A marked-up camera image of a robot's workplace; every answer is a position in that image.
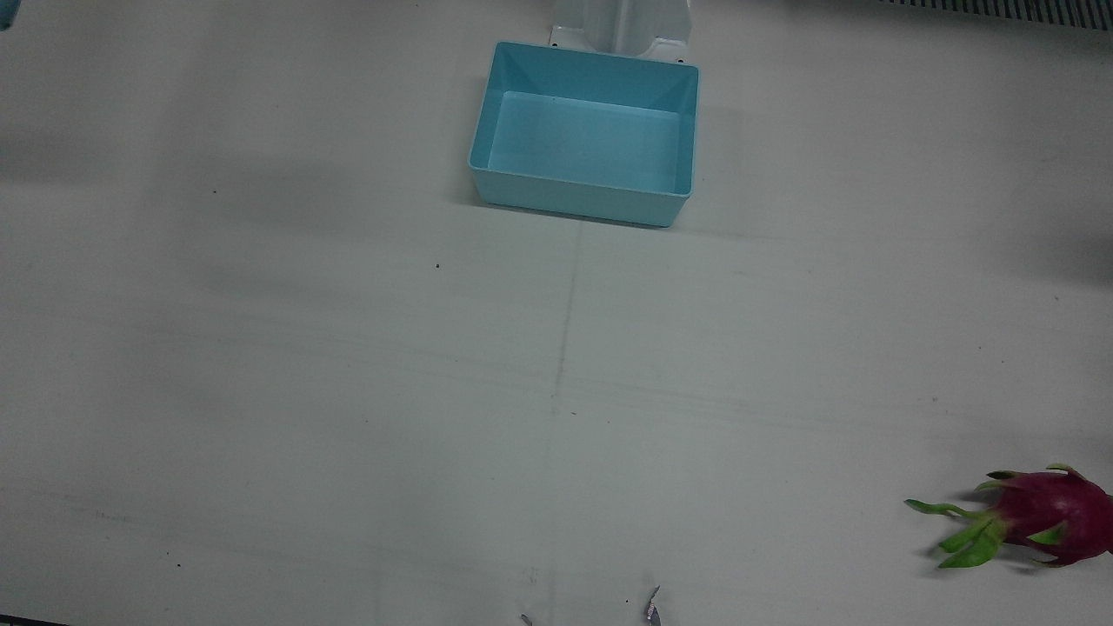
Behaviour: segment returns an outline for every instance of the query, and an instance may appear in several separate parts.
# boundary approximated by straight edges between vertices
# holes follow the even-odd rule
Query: white table surface
[[[1113,556],[940,573],[902,500],[1113,489],[1113,39],[693,3],[696,192],[648,229],[474,192],[549,2],[24,2],[0,613],[1107,622]]]

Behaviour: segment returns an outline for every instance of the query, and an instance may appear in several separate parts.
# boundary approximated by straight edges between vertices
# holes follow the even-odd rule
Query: pink dragon fruit
[[[1024,473],[995,471],[978,490],[999,489],[997,502],[984,511],[966,511],[954,505],[905,503],[923,513],[956,515],[971,525],[939,542],[951,555],[939,567],[975,567],[992,559],[1002,544],[1035,548],[1055,557],[1034,560],[1063,567],[1113,550],[1113,499],[1073,468],[1047,466],[1048,470]]]

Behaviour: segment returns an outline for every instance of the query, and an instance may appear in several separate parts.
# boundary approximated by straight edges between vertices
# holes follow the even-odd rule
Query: plastic container
[[[491,204],[670,226],[691,195],[699,70],[495,46],[469,165]]]

